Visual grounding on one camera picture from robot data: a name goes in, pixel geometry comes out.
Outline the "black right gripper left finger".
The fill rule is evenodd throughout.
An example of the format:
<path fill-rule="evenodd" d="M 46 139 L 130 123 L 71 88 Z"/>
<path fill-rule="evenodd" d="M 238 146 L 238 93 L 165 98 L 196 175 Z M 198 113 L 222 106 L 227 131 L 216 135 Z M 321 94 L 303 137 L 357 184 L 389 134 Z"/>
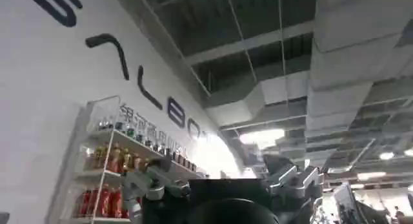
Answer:
<path fill-rule="evenodd" d="M 143 208 L 138 199 L 160 201 L 166 193 L 176 198 L 188 197 L 189 182 L 173 175 L 173 164 L 170 157 L 153 159 L 144 168 L 136 168 L 123 175 L 122 198 L 131 223 L 143 222 Z"/>

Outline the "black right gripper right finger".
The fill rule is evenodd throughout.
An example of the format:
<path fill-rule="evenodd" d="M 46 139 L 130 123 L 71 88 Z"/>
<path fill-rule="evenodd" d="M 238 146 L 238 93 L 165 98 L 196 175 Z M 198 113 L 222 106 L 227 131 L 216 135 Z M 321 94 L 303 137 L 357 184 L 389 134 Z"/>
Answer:
<path fill-rule="evenodd" d="M 268 176 L 263 185 L 270 195 L 270 210 L 278 223 L 311 224 L 322 204 L 323 173 L 308 166 L 301 170 L 285 156 L 265 154 Z"/>

